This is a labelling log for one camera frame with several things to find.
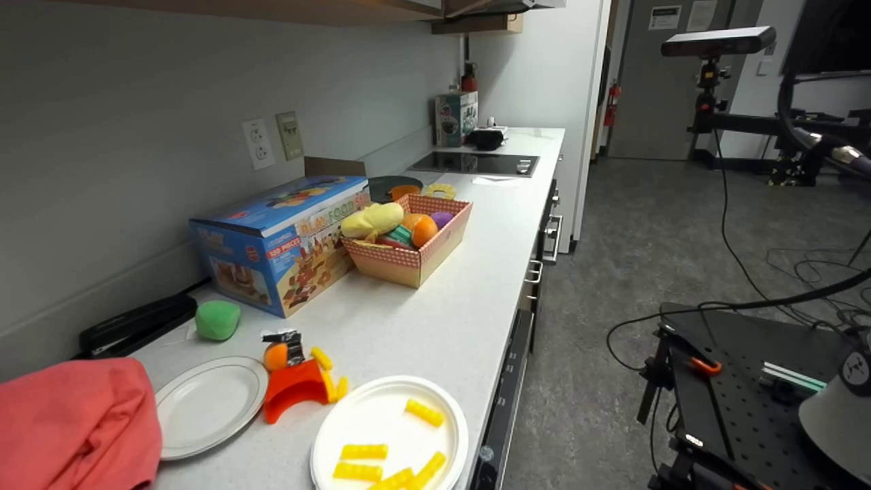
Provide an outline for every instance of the red cloth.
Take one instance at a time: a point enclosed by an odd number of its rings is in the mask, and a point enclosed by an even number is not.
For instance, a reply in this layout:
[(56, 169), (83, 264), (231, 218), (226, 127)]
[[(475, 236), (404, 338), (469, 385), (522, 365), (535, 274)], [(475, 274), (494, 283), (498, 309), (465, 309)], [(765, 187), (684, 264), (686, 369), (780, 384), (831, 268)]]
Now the red cloth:
[(137, 358), (62, 361), (0, 384), (0, 487), (154, 482), (160, 424)]

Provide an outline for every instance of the white wall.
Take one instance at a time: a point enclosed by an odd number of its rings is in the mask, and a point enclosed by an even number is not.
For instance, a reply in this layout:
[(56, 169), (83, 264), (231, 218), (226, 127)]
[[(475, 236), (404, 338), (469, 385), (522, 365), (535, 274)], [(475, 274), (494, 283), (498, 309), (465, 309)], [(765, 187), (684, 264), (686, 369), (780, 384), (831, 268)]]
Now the white wall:
[(471, 36), (486, 119), (567, 127), (563, 162), (559, 169), (562, 213), (567, 226), (578, 230), (595, 150), (595, 102), (607, 10), (610, 0), (567, 0), (567, 7), (525, 14), (520, 36)]
[[(733, 98), (733, 115), (776, 115), (781, 64), (801, 17), (803, 0), (765, 0), (757, 23), (776, 26), (773, 53), (751, 53), (744, 63), (740, 81)], [(797, 108), (848, 115), (849, 108), (871, 106), (871, 78), (811, 81), (795, 90)], [(724, 132), (721, 150), (727, 158), (761, 158), (767, 136)]]
[(302, 26), (0, 6), (0, 377), (197, 279), (188, 218), (298, 176), (254, 172), (239, 121), (295, 108), (310, 154), (388, 172), (427, 150), (457, 40), (424, 23)]

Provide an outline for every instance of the kitchen counter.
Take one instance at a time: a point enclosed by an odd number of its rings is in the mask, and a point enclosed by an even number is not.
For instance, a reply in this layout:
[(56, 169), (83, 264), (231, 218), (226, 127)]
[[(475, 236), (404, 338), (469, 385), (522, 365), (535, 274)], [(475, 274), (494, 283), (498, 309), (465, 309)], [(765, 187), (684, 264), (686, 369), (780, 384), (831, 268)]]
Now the kitchen counter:
[[(475, 202), (463, 244), (423, 289), (351, 272), (292, 319), (245, 308), (228, 342), (199, 342), (188, 321), (137, 357), (160, 389), (211, 358), (260, 358), (261, 332), (292, 326), (302, 332), (306, 351), (329, 351), (336, 375), (350, 375), (351, 389), (384, 375), (419, 375), (445, 385), (465, 414), (469, 453), (476, 453), (562, 143), (562, 127), (506, 131), (506, 143), (497, 153), (540, 154), (535, 176), (414, 173), (449, 181), (457, 198)], [(197, 298), (224, 297), (204, 289)], [(313, 487), (307, 451), (326, 414), (329, 404), (301, 403), (279, 424), (257, 418), (231, 444), (163, 466), (159, 487)], [(469, 487), (471, 470), (475, 459), (457, 487)]]

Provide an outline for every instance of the gray floor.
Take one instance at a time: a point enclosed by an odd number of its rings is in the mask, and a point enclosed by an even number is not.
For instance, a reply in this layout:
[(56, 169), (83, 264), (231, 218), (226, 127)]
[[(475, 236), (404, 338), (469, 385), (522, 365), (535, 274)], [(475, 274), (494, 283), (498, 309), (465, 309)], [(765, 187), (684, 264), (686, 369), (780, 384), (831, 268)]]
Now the gray floor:
[[(808, 253), (844, 260), (871, 226), (871, 191), (833, 176), (784, 191), (767, 187), (765, 176), (729, 173), (729, 196), (733, 244), (772, 297), (803, 291), (776, 266), (788, 268)], [(718, 215), (718, 172), (641, 159), (592, 169), (578, 253), (546, 277), (510, 490), (649, 485), (649, 429), (635, 422), (644, 377), (607, 357), (604, 328), (660, 301), (757, 298), (721, 244)], [(816, 283), (844, 274), (821, 266)], [(807, 309), (833, 319), (827, 304)], [(652, 326), (619, 338), (625, 358), (637, 365), (654, 351)]]

